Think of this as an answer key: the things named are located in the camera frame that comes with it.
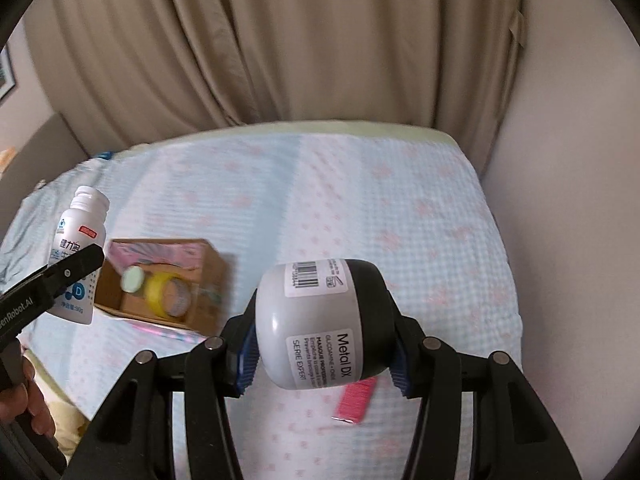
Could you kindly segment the left hand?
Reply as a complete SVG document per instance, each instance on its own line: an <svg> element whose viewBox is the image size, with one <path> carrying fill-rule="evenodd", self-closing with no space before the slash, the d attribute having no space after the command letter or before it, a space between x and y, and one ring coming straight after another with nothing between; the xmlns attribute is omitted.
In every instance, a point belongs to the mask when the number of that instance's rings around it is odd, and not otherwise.
<svg viewBox="0 0 640 480"><path fill-rule="evenodd" d="M32 415L32 429L35 433L52 438L55 433L55 423L46 400L35 383L35 367L24 356L22 357L22 367L25 381L1 391L1 421L8 424L13 422L18 415L28 413Z"/></svg>

